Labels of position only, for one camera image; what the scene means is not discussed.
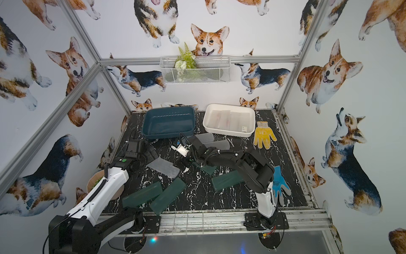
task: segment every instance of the cable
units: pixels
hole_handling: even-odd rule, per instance
[[[61,225],[64,221],[66,221],[66,220],[69,219],[70,217],[74,216],[74,215],[75,215],[76,213],[78,213],[79,211],[81,211],[82,208],[85,207],[88,203],[89,203],[89,201],[88,201],[86,204],[84,204],[84,206],[82,206],[81,208],[79,208],[79,210],[77,210],[76,212],[74,212],[72,215],[69,215],[68,218],[66,218],[66,219],[64,219],[63,221],[59,222],[55,227],[53,227],[53,228],[51,229],[51,231],[50,231],[50,232],[48,233],[48,235],[47,235],[47,238],[45,238],[44,245],[42,246],[42,254],[45,254],[45,245],[47,244],[47,240],[49,239],[50,234],[52,233],[52,231],[53,231],[55,228],[57,228],[59,225]]]

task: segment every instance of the metal bar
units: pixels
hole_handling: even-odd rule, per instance
[[[310,44],[313,42],[313,39],[315,39],[315,37],[317,36],[317,31],[319,30],[319,27],[324,19],[324,16],[326,15],[326,10],[327,10],[327,6],[328,6],[329,2],[330,2],[329,0],[320,0],[319,1],[317,12],[314,15],[313,21],[310,25],[309,32],[307,33],[307,36],[306,36],[306,40],[304,41],[302,50],[300,51],[301,52],[300,61],[295,65],[295,67],[291,71],[289,80],[286,84],[286,88],[283,91],[282,97],[278,103],[278,108],[277,108],[278,112],[280,112],[283,109],[283,105],[285,104],[285,102],[289,96],[290,90],[292,89],[292,86],[294,85],[294,83],[296,81],[296,77],[298,76],[299,71],[302,67],[302,63],[305,60],[305,58],[309,52]]]
[[[85,92],[88,85],[93,81],[100,70],[101,66],[99,64],[94,64],[89,69],[79,84],[62,100],[23,148],[11,159],[4,171],[0,173],[0,199],[8,191],[17,177],[24,171],[32,158],[37,154],[82,93]]]
[[[104,78],[106,79],[106,82],[110,85],[110,88],[113,90],[114,95],[119,100],[119,103],[121,104],[121,106],[123,107],[123,109],[125,110],[127,115],[130,116],[131,109],[128,106],[128,103],[125,101],[124,96],[118,89],[116,82],[113,80],[112,76],[110,75],[110,72],[106,69],[106,67],[102,67],[101,71],[104,75]]]
[[[58,0],[58,6],[62,9],[67,19],[70,21],[76,33],[80,36],[81,40],[85,44],[86,49],[90,52],[93,60],[98,63],[101,59],[99,52],[94,46],[89,34],[86,32],[82,22],[80,21],[76,11],[73,9],[71,3],[68,0]]]
[[[231,63],[298,63],[299,56],[230,56]],[[101,59],[102,66],[114,65],[159,65],[160,57],[151,58],[106,58]],[[205,60],[221,60],[221,56],[203,56]]]

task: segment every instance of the corgi wallpaper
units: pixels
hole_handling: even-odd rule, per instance
[[[317,4],[303,9],[304,33]],[[405,253],[405,3],[329,4],[284,105],[294,153],[344,253]]]

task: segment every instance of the white wall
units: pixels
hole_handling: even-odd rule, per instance
[[[371,3],[372,0],[348,1],[337,24],[324,38],[320,52],[315,51],[314,41],[302,65],[324,66],[334,42],[339,39],[342,56],[349,62],[362,62],[361,72],[344,82],[321,106],[320,114],[315,104],[306,106],[306,94],[296,83],[285,105],[290,118],[287,128],[305,163],[315,157],[315,169],[326,179],[324,185],[314,189],[315,197],[319,205],[328,201],[346,254],[395,253],[388,233],[406,227],[403,162],[406,53],[399,47],[386,20],[375,25],[365,41],[358,39]],[[367,143],[356,143],[354,155],[379,191],[383,211],[377,216],[348,208],[344,200],[352,201],[352,192],[331,168],[320,165],[325,156],[324,145],[336,129],[336,114],[341,107],[355,117],[366,116],[358,128]]]
[[[66,116],[20,176],[24,177],[36,172],[54,143],[62,136],[71,134],[78,141],[83,160],[80,162],[79,159],[70,158],[62,187],[62,193],[67,197],[66,203],[62,205],[59,201],[56,208],[51,204],[42,213],[29,217],[0,215],[0,225],[3,229],[0,230],[1,253],[40,253],[43,241],[48,234],[49,222],[55,215],[64,215],[75,206],[77,187],[86,191],[87,182],[100,163],[100,158],[111,137],[114,137],[118,145],[125,112],[101,74],[98,75],[97,82],[104,87],[104,92],[99,94],[100,108],[93,110],[92,116],[79,128],[74,126]],[[3,199],[11,200],[11,197],[11,194],[5,194]],[[5,204],[0,200],[0,213],[3,205]]]
[[[52,80],[52,84],[46,88],[40,87],[35,82],[31,84],[29,90],[38,101],[34,111],[29,111],[19,98],[12,104],[0,98],[2,118],[0,122],[2,130],[0,133],[0,171],[65,98],[69,81],[67,73],[54,63],[45,51],[64,52],[69,48],[70,38],[74,36],[81,46],[81,54],[88,65],[91,66],[94,63],[84,48],[84,44],[70,27],[62,10],[59,7],[47,6],[47,13],[56,26],[54,31],[42,24],[20,0],[4,0],[0,6],[0,17],[25,45],[37,71]]]

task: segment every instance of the tricolor corgi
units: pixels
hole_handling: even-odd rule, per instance
[[[359,31],[359,39],[361,41],[365,40],[365,35],[370,33],[371,28],[385,19],[388,20],[390,29],[395,31],[399,46],[406,52],[405,0],[374,0]]]
[[[161,36],[168,35],[172,43],[179,43],[175,36],[178,17],[176,0],[135,0],[135,16],[147,37],[153,38],[152,46],[161,46]]]
[[[255,99],[253,99],[252,101],[248,101],[248,100],[245,100],[243,97],[240,97],[240,106],[256,109],[258,100],[259,100],[259,96],[256,97]]]
[[[42,77],[30,59],[27,48],[0,17],[0,97],[9,103],[20,98],[28,110],[37,108],[37,100],[30,93],[35,81],[48,87],[52,81]]]
[[[217,0],[205,0],[206,1],[206,8],[209,11],[210,14],[216,14],[217,13],[217,6],[216,6],[216,1]],[[268,11],[269,8],[266,6],[266,3],[269,0],[237,0],[242,4],[245,5],[255,5],[258,10],[259,15],[265,15]]]
[[[245,56],[252,56],[253,51]],[[235,63],[241,69],[241,83],[248,87],[248,94],[252,94],[255,88],[277,83],[275,90],[281,89],[289,80],[288,69],[262,69],[258,63]]]
[[[131,101],[135,106],[135,111],[133,112],[147,112],[152,109],[151,99],[147,99],[144,103],[138,103],[136,101]]]
[[[69,77],[68,86],[66,88],[66,96],[75,88],[82,80],[89,66],[85,59],[80,54],[79,43],[75,37],[71,37],[70,47],[65,52],[59,53],[47,50],[48,56],[59,66],[66,70]],[[69,110],[68,116],[71,122],[80,127],[89,118],[92,106],[100,107],[100,102],[97,101],[99,93],[102,93],[103,87],[99,87],[96,81],[93,81],[81,95],[75,105]]]
[[[171,103],[161,103],[162,108],[172,108],[172,107],[192,107],[194,110],[198,110],[199,106],[194,104],[194,105],[185,105],[185,104],[171,104]]]
[[[323,38],[327,35],[330,29],[333,28],[335,23],[337,23],[337,20],[341,16],[347,2],[348,0],[330,0],[330,6],[327,10],[328,14],[325,16],[317,32],[317,41],[315,45],[316,51],[320,51]]]
[[[340,42],[334,43],[330,60],[324,66],[309,66],[304,68],[297,79],[301,91],[307,93],[306,105],[310,101],[316,104],[316,111],[320,114],[320,106],[340,89],[347,78],[357,75],[363,68],[361,62],[347,62],[341,56]]]
[[[66,202],[62,193],[71,157],[83,160],[78,141],[70,134],[58,139],[37,171],[19,177],[0,200],[0,215],[33,216],[51,204]]]
[[[44,25],[51,30],[55,30],[55,26],[52,25],[52,20],[47,15],[46,4],[50,6],[58,6],[57,0],[23,0],[23,2]],[[94,20],[100,18],[100,13],[93,8],[95,0],[69,0],[69,2],[73,9],[84,10]]]
[[[296,141],[293,139],[293,137],[290,137],[292,144],[293,144],[293,152],[296,154],[296,157],[299,159],[303,171],[306,174],[306,180],[307,182],[311,185],[312,188],[316,188],[320,185],[323,185],[326,183],[326,180],[319,176],[316,173],[316,169],[314,167],[314,157],[310,159],[309,163],[306,165],[305,161],[302,158],[302,155],[300,154],[300,150],[298,145],[296,144]]]
[[[398,228],[389,232],[389,242],[391,243],[396,254],[406,253],[406,230]]]
[[[379,192],[354,156],[355,143],[367,142],[358,129],[358,124],[364,118],[346,114],[344,108],[341,108],[336,115],[337,128],[326,142],[326,156],[323,156],[322,167],[331,167],[354,193],[352,204],[344,201],[348,208],[377,215],[382,212]]]
[[[162,73],[159,71],[132,72],[126,65],[107,66],[107,69],[116,77],[122,87],[136,93],[137,97],[141,96],[140,91],[154,85],[159,85],[162,87],[161,91],[165,92],[166,85]]]
[[[194,24],[191,25],[192,34],[197,41],[195,56],[220,56],[223,54],[223,42],[230,33],[230,28],[224,26],[215,33],[204,32]]]

